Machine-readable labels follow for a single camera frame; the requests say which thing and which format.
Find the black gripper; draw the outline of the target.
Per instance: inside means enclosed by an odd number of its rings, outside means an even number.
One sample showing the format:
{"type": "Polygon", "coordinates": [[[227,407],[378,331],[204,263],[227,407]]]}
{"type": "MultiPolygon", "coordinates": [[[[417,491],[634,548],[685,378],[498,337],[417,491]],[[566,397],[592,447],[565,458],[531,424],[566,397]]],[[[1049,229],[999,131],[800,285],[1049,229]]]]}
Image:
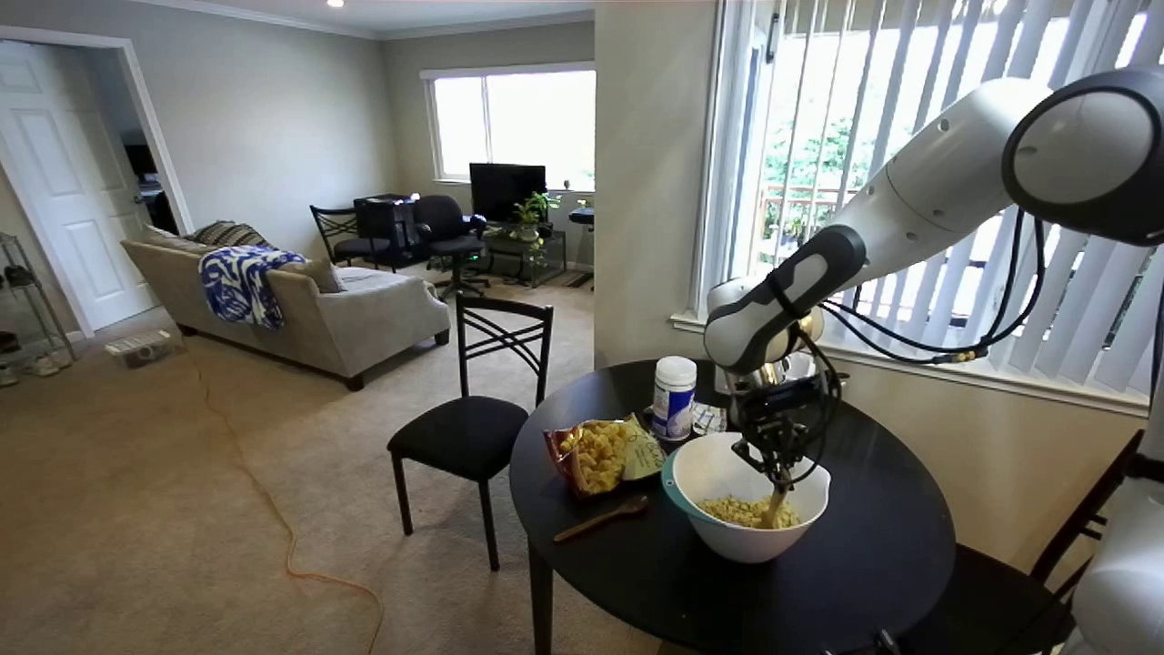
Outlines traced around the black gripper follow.
{"type": "Polygon", "coordinates": [[[793,491],[814,468],[818,437],[835,405],[835,378],[814,363],[765,363],[729,378],[729,422],[743,433],[735,456],[768,482],[793,491]]]}

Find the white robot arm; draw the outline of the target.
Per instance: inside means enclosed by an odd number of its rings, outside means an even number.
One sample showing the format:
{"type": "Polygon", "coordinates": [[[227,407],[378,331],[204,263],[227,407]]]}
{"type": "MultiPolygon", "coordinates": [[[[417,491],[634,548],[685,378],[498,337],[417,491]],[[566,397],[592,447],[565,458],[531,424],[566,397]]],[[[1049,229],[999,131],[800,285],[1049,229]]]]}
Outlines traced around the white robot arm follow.
{"type": "MultiPolygon", "coordinates": [[[[1131,64],[1065,88],[1003,76],[912,135],[825,224],[744,293],[723,287],[703,328],[730,373],[825,293],[907,269],[1014,203],[1078,232],[1148,246],[1164,232],[1164,70],[1131,64]]],[[[1065,596],[974,548],[902,655],[1164,655],[1162,433],[1084,499],[1094,556],[1065,596]]]]}

